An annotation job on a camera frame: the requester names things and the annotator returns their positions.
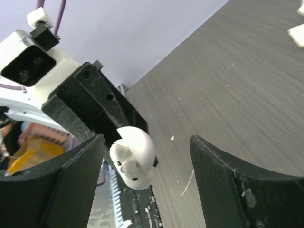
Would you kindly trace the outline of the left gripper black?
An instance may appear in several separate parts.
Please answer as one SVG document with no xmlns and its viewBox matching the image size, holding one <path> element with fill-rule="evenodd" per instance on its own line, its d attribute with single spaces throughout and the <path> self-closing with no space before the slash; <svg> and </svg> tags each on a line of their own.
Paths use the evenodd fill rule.
<svg viewBox="0 0 304 228">
<path fill-rule="evenodd" d="M 121 138 L 117 128 L 134 126 L 149 132 L 135 107 L 89 62 L 51 92 L 42 111 L 81 141 L 63 156 L 80 168 L 97 168 L 103 158 L 109 159 L 107 150 Z"/>
</svg>

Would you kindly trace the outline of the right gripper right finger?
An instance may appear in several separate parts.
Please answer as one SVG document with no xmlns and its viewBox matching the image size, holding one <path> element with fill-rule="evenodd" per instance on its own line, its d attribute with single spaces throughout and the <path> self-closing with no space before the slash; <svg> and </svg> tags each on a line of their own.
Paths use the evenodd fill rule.
<svg viewBox="0 0 304 228">
<path fill-rule="evenodd" d="M 258 167 L 197 135 L 190 155 L 206 227 L 303 227 L 303 177 Z"/>
</svg>

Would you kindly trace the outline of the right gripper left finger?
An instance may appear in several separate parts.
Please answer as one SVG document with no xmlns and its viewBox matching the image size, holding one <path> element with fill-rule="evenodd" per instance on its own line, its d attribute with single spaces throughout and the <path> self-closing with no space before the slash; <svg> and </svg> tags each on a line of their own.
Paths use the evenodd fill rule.
<svg viewBox="0 0 304 228">
<path fill-rule="evenodd" d="M 0 178 L 2 228 L 85 228 L 105 150 L 94 136 L 51 160 Z"/>
</svg>

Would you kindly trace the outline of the white earbud charging case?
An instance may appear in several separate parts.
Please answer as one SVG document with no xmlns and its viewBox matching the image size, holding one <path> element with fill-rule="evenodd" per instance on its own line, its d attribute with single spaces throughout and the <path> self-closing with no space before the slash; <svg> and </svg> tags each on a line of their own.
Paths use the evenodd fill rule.
<svg viewBox="0 0 304 228">
<path fill-rule="evenodd" d="M 117 129 L 120 139 L 109 149 L 117 173 L 127 187 L 144 190 L 151 186 L 154 169 L 158 165 L 154 143 L 149 134 L 137 127 Z"/>
</svg>

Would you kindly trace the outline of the cream cloth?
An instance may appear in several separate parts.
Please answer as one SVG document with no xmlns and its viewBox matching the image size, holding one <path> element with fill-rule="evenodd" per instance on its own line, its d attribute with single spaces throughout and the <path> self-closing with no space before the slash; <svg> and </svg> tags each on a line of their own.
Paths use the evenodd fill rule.
<svg viewBox="0 0 304 228">
<path fill-rule="evenodd" d="M 302 17 L 304 16 L 304 1 L 303 0 L 300 1 L 300 7 L 297 10 L 297 13 Z M 288 32 L 289 37 L 294 41 L 294 43 L 298 47 L 300 47 L 300 48 L 304 47 L 304 25 L 303 24 L 295 26 L 295 27 L 289 29 L 287 32 Z"/>
</svg>

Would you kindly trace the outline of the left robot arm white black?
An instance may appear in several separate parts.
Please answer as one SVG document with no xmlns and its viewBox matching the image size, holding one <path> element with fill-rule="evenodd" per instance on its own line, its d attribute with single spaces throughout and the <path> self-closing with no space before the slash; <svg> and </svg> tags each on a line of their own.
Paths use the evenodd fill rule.
<svg viewBox="0 0 304 228">
<path fill-rule="evenodd" d="M 55 164 L 81 160 L 81 166 L 110 161 L 109 148 L 137 127 L 148 135 L 147 122 L 95 65 L 63 62 L 32 87 L 1 88 L 0 109 L 15 121 L 28 121 L 68 132 L 81 143 Z"/>
</svg>

